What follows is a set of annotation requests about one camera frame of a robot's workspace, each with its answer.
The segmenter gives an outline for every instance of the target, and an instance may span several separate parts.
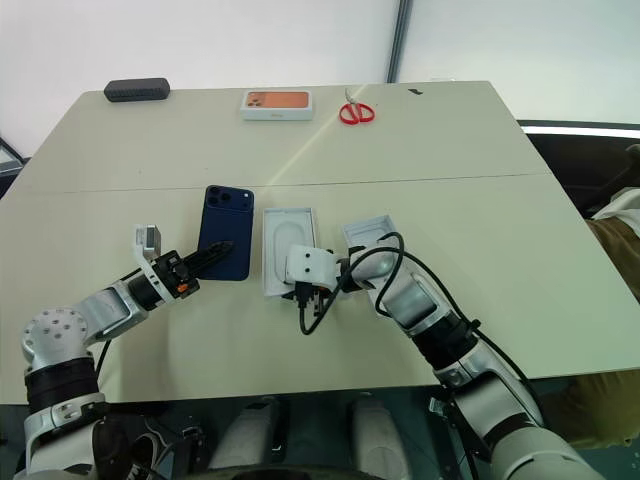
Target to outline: red scissors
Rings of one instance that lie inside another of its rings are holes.
[[[369,105],[357,102],[349,91],[344,89],[344,96],[347,98],[347,102],[340,109],[340,120],[347,125],[357,125],[358,123],[370,122],[376,118],[376,112],[373,111]]]

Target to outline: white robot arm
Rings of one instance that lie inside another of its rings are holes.
[[[404,267],[407,257],[439,288]],[[466,318],[433,272],[404,251],[399,234],[382,237],[373,247],[352,249],[347,258],[292,246],[286,281],[294,288],[290,297],[298,300],[305,334],[315,330],[340,291],[380,289],[376,309],[398,324],[431,365],[450,393],[456,422],[472,432],[477,449],[490,458],[496,480],[602,480],[562,438],[544,428],[535,393],[511,373],[498,354],[504,353],[477,329],[479,322]],[[325,289],[331,294],[323,295]],[[304,307],[312,295],[317,318],[307,327]],[[510,366],[522,375],[515,364]]]
[[[102,461],[107,471],[100,476],[114,476],[110,464],[117,468],[123,458],[115,448],[119,434],[103,419],[107,404],[98,388],[100,364],[96,369],[87,348],[118,337],[156,307],[197,291],[197,273],[227,255],[233,243],[217,242],[185,258],[175,250],[160,255],[159,230],[138,225],[133,248],[137,270],[76,305],[43,311],[23,331],[30,410],[23,474]]]

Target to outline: orange phone image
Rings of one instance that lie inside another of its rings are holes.
[[[258,108],[307,108],[307,92],[249,92],[247,107]]]

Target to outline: blue smartphone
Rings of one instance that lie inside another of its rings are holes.
[[[204,280],[244,280],[249,276],[253,192],[240,188],[209,185],[204,195],[198,250],[213,242],[231,240],[231,253],[203,270]]]

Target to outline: white wall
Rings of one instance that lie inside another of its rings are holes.
[[[0,0],[0,135],[32,155],[86,90],[384,81],[396,0]]]
[[[414,0],[399,81],[489,80],[518,119],[640,123],[640,1]]]

